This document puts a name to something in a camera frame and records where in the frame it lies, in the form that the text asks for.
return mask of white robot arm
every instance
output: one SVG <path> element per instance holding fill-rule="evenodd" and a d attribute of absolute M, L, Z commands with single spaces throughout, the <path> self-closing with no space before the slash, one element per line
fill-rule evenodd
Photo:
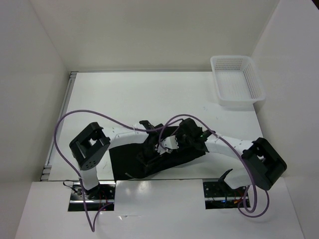
<path fill-rule="evenodd" d="M 138 175 L 144 178 L 155 172 L 194 160 L 205 153 L 220 153 L 238 160 L 233 150 L 221 140 L 229 142 L 248 165 L 256 185 L 269 190 L 286 170 L 287 165 L 271 145 L 263 138 L 256 141 L 242 140 L 202 131 L 192 119 L 185 119 L 179 127 L 168 128 L 167 134 L 159 140 L 159 132 L 148 121 L 141 121 L 133 128 L 153 129 L 141 132 L 124 127 L 101 128 L 98 123 L 89 124 L 70 143 L 73 156 L 78 162 L 84 188 L 89 192 L 99 185 L 96 165 L 107 150 L 115 157 L 114 170 L 122 175 Z M 229 170 L 223 182 L 230 189 L 251 184 L 245 168 Z"/>

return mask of white wall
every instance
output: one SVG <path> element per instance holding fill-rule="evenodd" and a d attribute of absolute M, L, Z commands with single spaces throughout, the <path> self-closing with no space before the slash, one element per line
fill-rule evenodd
<path fill-rule="evenodd" d="M 1 1 L 0 33 L 0 237 L 10 239 L 40 179 L 68 73 L 28 0 Z"/>
<path fill-rule="evenodd" d="M 251 55 L 278 0 L 31 0 L 69 70 L 211 69 Z"/>
<path fill-rule="evenodd" d="M 256 105 L 263 134 L 287 162 L 305 238 L 318 238 L 319 11 L 312 1 L 281 0 L 253 59 L 267 91 Z"/>

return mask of wire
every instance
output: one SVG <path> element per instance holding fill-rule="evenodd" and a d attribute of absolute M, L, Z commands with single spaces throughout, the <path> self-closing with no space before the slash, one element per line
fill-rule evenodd
<path fill-rule="evenodd" d="M 54 146 L 55 146 L 55 148 L 56 148 L 56 151 L 59 153 L 59 155 L 60 155 L 60 156 L 64 159 L 64 161 L 76 172 L 76 174 L 77 174 L 78 177 L 79 177 L 79 182 L 80 182 L 81 189 L 82 189 L 82 192 L 83 192 L 83 197 L 82 197 L 82 198 L 83 198 L 84 211 L 85 211 L 85 214 L 86 214 L 86 217 L 87 217 L 87 219 L 88 219 L 88 222 L 89 222 L 89 225 L 90 225 L 90 228 L 91 228 L 92 232 L 95 231 L 95 220 L 96 220 L 96 218 L 97 218 L 98 213 L 99 213 L 103 208 L 105 208 L 107 205 L 109 205 L 109 204 L 106 204 L 105 206 L 101 207 L 101 208 L 98 210 L 97 214 L 96 214 L 95 217 L 94 217 L 93 224 L 92 224 L 92 222 L 91 222 L 91 220 L 90 220 L 90 216 L 89 216 L 88 210 L 87 210 L 87 205 L 86 205 L 86 202 L 85 202 L 85 197 L 84 197 L 85 189 L 84 189 L 84 186 L 83 186 L 83 181 L 82 181 L 82 178 L 81 178 L 81 174 L 80 174 L 80 172 L 76 169 L 76 167 L 63 155 L 63 153 L 61 152 L 61 150 L 60 150 L 60 148 L 59 148 L 59 146 L 58 146 L 58 144 L 57 144 L 57 139 L 56 139 L 56 137 L 57 137 L 57 132 L 58 132 L 58 129 L 59 129 L 59 126 L 60 126 L 61 122 L 62 122 L 67 116 L 69 116 L 69 115 L 71 115 L 71 114 L 75 114 L 75 113 L 91 113 L 91 114 L 94 114 L 94 115 L 98 115 L 98 116 L 101 116 L 101 117 L 103 117 L 103 118 L 106 118 L 106 119 L 108 119 L 108 120 L 110 120 L 110 121 L 112 121 L 112 122 L 114 122 L 114 123 L 117 123 L 117 124 L 119 124 L 119 125 L 121 125 L 121 126 L 123 126 L 123 127 L 125 127 L 125 128 L 134 130 L 134 131 L 140 131 L 140 132 L 155 132 L 155 131 L 159 131 L 159 130 L 160 130 L 160 134 L 159 134 L 159 144 L 160 144 L 160 145 L 161 145 L 160 140 L 161 140 L 161 137 L 162 137 L 162 134 L 163 134 L 165 128 L 168 127 L 169 125 L 172 125 L 172 124 L 174 124 L 174 123 L 176 123 L 176 122 L 182 120 L 182 119 L 177 119 L 177 120 L 173 121 L 173 119 L 179 118 L 179 117 L 190 117 L 190 118 L 193 118 L 193 119 L 197 120 L 197 121 L 200 122 L 203 126 L 205 126 L 214 136 L 219 137 L 220 140 L 222 140 L 228 147 L 230 147 L 230 149 L 236 154 L 236 156 L 239 158 L 239 160 L 240 160 L 240 161 L 242 162 L 242 164 L 244 165 L 244 167 L 245 167 L 245 169 L 247 170 L 247 173 L 248 173 L 248 175 L 249 175 L 249 177 L 250 177 L 250 180 L 251 180 L 251 183 L 252 183 L 252 186 L 253 186 L 253 191 L 254 191 L 254 205 L 253 205 L 253 208 L 252 208 L 251 210 L 249 210 L 248 207 L 247 207 L 247 205 L 246 205 L 246 200 L 243 200 L 244 208 L 245 208 L 245 210 L 246 210 L 248 213 L 252 213 L 252 212 L 254 212 L 254 211 L 256 210 L 256 207 L 257 207 L 257 189 L 256 189 L 256 183 L 255 183 L 254 178 L 253 178 L 253 176 L 252 176 L 252 174 L 251 174 L 251 172 L 250 172 L 248 166 L 246 165 L 245 161 L 241 158 L 241 155 L 235 150 L 235 148 L 234 148 L 227 140 L 225 140 L 225 139 L 224 139 L 223 137 L 221 137 L 221 136 L 218 136 L 215 131 L 211 130 L 211 129 L 210 129 L 203 121 L 201 121 L 199 118 L 197 118 L 197 117 L 195 117 L 195 116 L 192 116 L 192 115 L 189 115 L 189 114 L 179 114 L 179 115 L 176 115 L 176 116 L 172 117 L 171 119 L 169 119 L 169 120 L 166 122 L 166 124 L 165 124 L 164 126 L 162 126 L 162 127 L 155 128 L 155 129 L 141 129 L 141 128 L 135 128 L 135 127 L 128 126 L 128 125 L 126 125 L 126 124 L 124 124 L 124 123 L 121 123 L 121 122 L 119 122 L 119 121 L 117 121 L 117 120 L 115 120 L 115 119 L 113 119 L 113 118 L 111 118 L 111 117 L 109 117 L 109 116 L 106 116 L 106 115 L 101 114 L 101 113 L 96 112 L 96 111 L 91 111 L 91 110 L 75 110 L 75 111 L 70 111 L 70 112 L 66 113 L 65 115 L 63 115 L 63 116 L 58 120 L 58 122 L 57 122 L 57 124 L 56 124 L 56 126 L 55 126 L 55 129 L 54 129 L 53 143 L 54 143 Z M 248 189 L 249 189 L 249 187 L 246 188 L 246 191 L 245 191 L 244 196 L 247 195 Z M 259 216 L 263 215 L 263 214 L 267 211 L 268 206 L 269 206 L 269 195 L 268 195 L 268 192 L 267 192 L 267 191 L 266 191 L 266 196 L 267 196 L 267 201 L 268 201 L 268 202 L 267 202 L 267 206 L 266 206 L 266 209 L 265 209 L 261 214 L 255 215 L 255 216 L 251 216 L 251 215 L 245 214 L 245 213 L 242 212 L 240 209 L 239 209 L 239 211 L 240 211 L 243 215 L 245 215 L 245 216 L 247 216 L 247 217 L 254 217 L 254 218 L 255 218 L 255 217 L 259 217 Z"/>
<path fill-rule="evenodd" d="M 174 123 L 176 123 L 176 122 L 178 122 L 178 121 L 183 121 L 183 119 L 178 119 L 178 120 L 174 121 Z M 174 131 L 170 136 L 173 136 L 173 135 L 178 131 L 178 129 L 179 129 L 179 126 L 177 127 L 177 129 L 175 129 L 175 131 Z M 163 144 L 161 143 L 161 138 L 162 138 L 162 133 L 159 135 L 159 146 L 162 147 L 163 149 L 166 149 L 167 147 L 163 146 Z"/>
<path fill-rule="evenodd" d="M 65 187 L 68 187 L 68 188 L 72 189 L 75 193 L 77 193 L 77 191 L 75 190 L 74 187 L 71 187 L 71 186 L 69 186 L 69 185 L 66 185 L 65 182 L 76 182 L 76 181 L 72 181 L 72 180 L 68 180 L 68 179 L 67 179 L 67 180 L 64 180 L 62 184 L 63 184 Z"/>
<path fill-rule="evenodd" d="M 239 200 L 237 200 L 235 203 L 241 202 L 241 201 L 243 200 L 243 196 L 244 196 L 239 189 L 237 189 L 237 192 L 240 194 L 240 198 L 239 198 Z"/>
<path fill-rule="evenodd" d="M 58 144 L 57 144 L 57 139 L 56 139 L 56 137 L 57 137 L 57 132 L 58 132 L 58 129 L 59 129 L 59 126 L 60 126 L 61 122 L 62 122 L 67 116 L 69 116 L 69 115 L 71 115 L 71 114 L 75 114 L 75 113 L 91 113 L 91 114 L 95 114 L 95 115 L 104 117 L 104 118 L 106 118 L 106 119 L 108 119 L 108 120 L 110 120 L 110 121 L 112 121 L 112 122 L 114 122 L 114 123 L 117 123 L 117 124 L 119 124 L 119 125 L 121 125 L 121 126 L 123 126 L 123 127 L 125 127 L 125 128 L 131 129 L 131 130 L 135 130 L 135 131 L 140 131 L 140 132 L 155 132 L 155 131 L 159 131 L 159 130 L 161 130 L 161 129 L 164 129 L 165 127 L 162 126 L 162 127 L 155 128 L 155 129 L 133 128 L 133 127 L 128 126 L 128 125 L 126 125 L 126 124 L 123 124 L 123 123 L 121 123 L 121 122 L 119 122 L 119 121 L 117 121 L 117 120 L 115 120 L 115 119 L 113 119 L 113 118 L 111 118 L 111 117 L 108 117 L 108 116 L 106 116 L 106 115 L 104 115 L 104 114 L 98 113 L 98 112 L 96 112 L 96 111 L 91 111 L 91 110 L 76 110 L 76 111 L 70 111 L 70 112 L 66 113 L 65 115 L 63 115 L 63 116 L 58 120 L 58 122 L 57 122 L 56 125 L 55 125 L 55 129 L 54 129 L 53 144 L 54 144 L 54 146 L 55 146 L 55 148 L 56 148 L 56 151 L 59 153 L 59 155 L 60 155 L 60 156 L 64 159 L 64 161 L 75 171 L 75 173 L 76 173 L 76 174 L 78 175 L 78 177 L 79 177 L 79 182 L 80 182 L 81 190 L 82 190 L 82 194 L 83 194 L 83 197 L 82 197 L 82 198 L 83 198 L 83 206 L 84 206 L 85 215 L 86 215 L 86 218 L 87 218 L 87 220 L 88 220 L 88 222 L 89 222 L 89 226 L 90 226 L 90 228 L 91 228 L 91 231 L 94 232 L 94 231 L 95 231 L 95 220 L 96 220 L 96 217 L 97 217 L 98 213 L 99 213 L 103 208 L 106 208 L 106 207 L 107 207 L 109 204 L 111 204 L 111 203 L 107 203 L 105 206 L 101 207 L 101 208 L 98 210 L 98 212 L 96 213 L 96 215 L 95 215 L 95 217 L 94 217 L 93 224 L 92 224 L 91 219 L 90 219 L 90 216 L 89 216 L 89 213 L 88 213 L 87 205 L 86 205 L 86 202 L 85 202 L 85 189 L 84 189 L 84 186 L 83 186 L 83 181 L 82 181 L 82 178 L 81 178 L 81 174 L 80 174 L 80 172 L 77 170 L 77 168 L 76 168 L 76 167 L 64 156 L 64 154 L 61 152 L 61 150 L 60 150 L 60 148 L 59 148 L 59 146 L 58 146 Z M 174 123 L 176 123 L 176 122 L 178 122 L 178 121 L 180 121 L 180 119 L 179 119 L 179 120 L 176 120 L 176 121 L 174 121 L 174 122 L 172 122 L 172 123 L 170 123 L 169 125 L 172 125 L 172 124 L 174 124 Z"/>
<path fill-rule="evenodd" d="M 103 190 L 101 190 L 101 192 L 104 194 L 105 202 L 107 203 L 107 202 L 108 202 L 108 199 L 106 198 L 106 193 L 105 193 Z"/>
<path fill-rule="evenodd" d="M 251 210 L 248 209 L 248 207 L 247 207 L 247 205 L 246 205 L 246 200 L 243 200 L 244 208 L 245 208 L 246 212 L 248 212 L 248 213 L 253 213 L 253 212 L 255 212 L 255 210 L 256 210 L 256 208 L 257 208 L 257 187 L 256 187 L 255 180 L 254 180 L 254 178 L 253 178 L 253 175 L 252 175 L 252 173 L 250 172 L 250 170 L 249 170 L 249 168 L 248 168 L 246 162 L 242 159 L 241 155 L 236 151 L 236 149 L 235 149 L 227 140 L 225 140 L 222 136 L 218 136 L 218 135 L 216 134 L 216 132 L 213 131 L 213 130 L 211 130 L 211 129 L 208 127 L 208 125 L 206 125 L 203 121 L 201 121 L 199 118 L 197 118 L 197 117 L 195 117 L 195 116 L 192 116 L 192 115 L 189 115 L 189 114 L 179 114 L 179 115 L 176 115 L 176 116 L 170 118 L 170 119 L 166 122 L 166 124 L 164 125 L 164 127 L 163 127 L 162 130 L 160 131 L 159 138 L 161 138 L 164 129 L 170 124 L 170 122 L 171 122 L 173 119 L 179 118 L 179 117 L 190 117 L 190 118 L 193 118 L 193 119 L 197 120 L 197 121 L 200 122 L 205 128 L 207 128 L 207 129 L 212 133 L 212 135 L 214 135 L 215 137 L 218 137 L 221 141 L 223 141 L 223 142 L 235 153 L 235 155 L 238 157 L 238 159 L 239 159 L 239 160 L 241 161 L 241 163 L 244 165 L 244 167 L 245 167 L 245 169 L 246 169 L 246 171 L 247 171 L 247 173 L 248 173 L 248 175 L 249 175 L 249 178 L 250 178 L 250 180 L 251 180 L 251 184 L 252 184 L 252 186 L 253 186 L 253 193 L 254 193 L 254 204 L 253 204 L 253 208 L 252 208 Z M 249 190 L 249 186 L 246 188 L 245 193 L 244 193 L 244 196 L 247 195 L 248 190 Z M 267 201 L 268 201 L 267 204 L 269 204 L 269 195 L 268 195 L 268 192 L 267 192 L 267 191 L 265 191 L 265 192 L 266 192 Z M 247 216 L 247 217 L 255 217 L 255 218 L 257 218 L 257 217 L 260 217 L 260 216 L 264 215 L 265 212 L 267 211 L 267 209 L 268 209 L 268 207 L 266 207 L 266 210 L 265 210 L 265 211 L 263 211 L 262 213 L 260 213 L 260 214 L 258 214 L 258 215 L 255 215 L 255 216 L 251 216 L 251 215 L 245 214 L 245 213 L 242 212 L 241 210 L 239 210 L 239 211 L 240 211 L 241 214 L 243 214 L 243 215 L 245 215 L 245 216 Z"/>

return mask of plastic mesh basket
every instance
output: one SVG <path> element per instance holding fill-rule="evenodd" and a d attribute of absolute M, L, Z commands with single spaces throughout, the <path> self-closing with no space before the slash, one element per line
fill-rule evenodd
<path fill-rule="evenodd" d="M 265 99 L 265 91 L 250 57 L 213 56 L 210 63 L 221 105 L 248 105 Z"/>

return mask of white panel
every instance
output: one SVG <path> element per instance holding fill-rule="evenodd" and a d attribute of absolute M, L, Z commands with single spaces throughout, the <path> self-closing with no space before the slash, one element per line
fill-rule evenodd
<path fill-rule="evenodd" d="M 0 33 L 0 238 L 12 239 L 41 176 L 67 71 L 28 0 L 1 1 Z"/>
<path fill-rule="evenodd" d="M 15 238 L 303 239 L 283 179 L 269 192 L 269 210 L 258 219 L 237 209 L 206 210 L 201 180 L 123 181 L 115 210 L 99 214 L 95 233 L 84 212 L 67 212 L 70 191 L 61 182 L 33 183 Z M 260 212 L 266 196 L 258 192 Z"/>
<path fill-rule="evenodd" d="M 0 183 L 0 235 L 13 239 L 19 226 L 31 182 Z"/>
<path fill-rule="evenodd" d="M 281 0 L 253 59 L 267 99 L 256 105 L 265 138 L 286 160 L 287 186 L 307 239 L 318 238 L 319 12 Z"/>
<path fill-rule="evenodd" d="M 278 0 L 31 0 L 69 70 L 210 69 L 250 55 Z"/>
<path fill-rule="evenodd" d="M 234 138 L 255 140 L 261 137 L 254 107 L 224 108 L 217 103 L 211 72 L 115 72 L 78 73 L 67 111 L 89 109 L 101 112 L 128 125 L 149 120 L 153 125 L 166 123 L 177 114 L 199 117 L 209 127 Z M 62 152 L 75 164 L 69 148 L 71 140 L 89 123 L 102 127 L 117 126 L 92 114 L 76 114 L 65 119 L 58 140 Z M 73 169 L 53 151 L 49 180 L 77 179 Z M 187 179 L 220 177 L 230 168 L 243 167 L 236 159 L 207 154 L 184 165 L 156 175 L 153 179 Z M 107 152 L 97 165 L 100 180 L 112 180 Z"/>

